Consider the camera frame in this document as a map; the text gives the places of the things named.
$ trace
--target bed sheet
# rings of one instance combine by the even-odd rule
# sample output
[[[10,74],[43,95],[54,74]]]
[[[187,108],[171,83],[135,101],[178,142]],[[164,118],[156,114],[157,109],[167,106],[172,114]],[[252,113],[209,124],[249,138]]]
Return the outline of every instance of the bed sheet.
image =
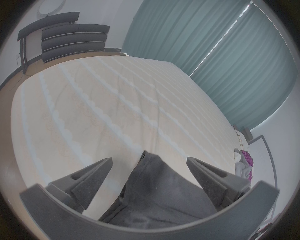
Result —
[[[237,134],[208,95],[174,64],[129,56],[67,61],[17,89],[11,133],[27,187],[103,158],[113,168],[83,214],[98,219],[144,150],[199,186],[188,156],[235,174]]]

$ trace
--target purple garment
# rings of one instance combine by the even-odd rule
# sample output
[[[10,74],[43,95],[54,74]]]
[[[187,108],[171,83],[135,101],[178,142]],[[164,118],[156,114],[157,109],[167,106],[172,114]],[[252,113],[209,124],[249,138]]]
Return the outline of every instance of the purple garment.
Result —
[[[249,163],[249,165],[253,167],[253,159],[252,159],[252,157],[250,156],[249,152],[244,151],[244,150],[242,150],[241,152],[242,152],[242,154],[245,156],[245,159],[246,159],[247,163]],[[251,179],[252,179],[252,170],[251,170],[250,173],[249,173],[249,178],[248,178],[248,180],[251,181]]]

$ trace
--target floor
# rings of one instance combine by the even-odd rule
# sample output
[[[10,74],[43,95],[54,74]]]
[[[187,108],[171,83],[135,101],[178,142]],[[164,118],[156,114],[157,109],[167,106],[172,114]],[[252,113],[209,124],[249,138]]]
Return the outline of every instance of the floor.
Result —
[[[26,186],[21,177],[11,141],[11,105],[14,93],[27,78],[48,67],[78,58],[109,55],[122,55],[122,53],[87,52],[59,58],[45,64],[39,60],[28,66],[26,75],[22,72],[17,73],[0,91],[0,191],[13,213],[39,239],[46,240],[48,238],[33,222],[19,197],[19,193],[25,190]],[[5,221],[5,218],[0,218],[1,225],[7,224]]]

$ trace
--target curtain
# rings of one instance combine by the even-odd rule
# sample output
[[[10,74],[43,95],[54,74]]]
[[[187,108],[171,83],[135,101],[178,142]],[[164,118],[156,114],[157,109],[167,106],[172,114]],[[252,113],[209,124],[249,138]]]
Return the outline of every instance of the curtain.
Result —
[[[190,75],[250,0],[144,0],[122,52],[174,63]]]
[[[284,39],[251,4],[191,78],[231,124],[252,129],[279,108],[297,75]]]

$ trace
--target mattress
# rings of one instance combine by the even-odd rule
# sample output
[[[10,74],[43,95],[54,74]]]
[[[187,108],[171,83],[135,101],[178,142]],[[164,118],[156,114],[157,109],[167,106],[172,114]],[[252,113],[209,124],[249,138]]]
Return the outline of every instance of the mattress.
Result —
[[[31,76],[15,93],[11,134],[27,187],[112,157],[83,213],[93,219],[115,201],[144,150],[199,186],[187,157],[235,174],[233,151],[241,149],[228,120],[184,72],[129,56],[75,59]]]

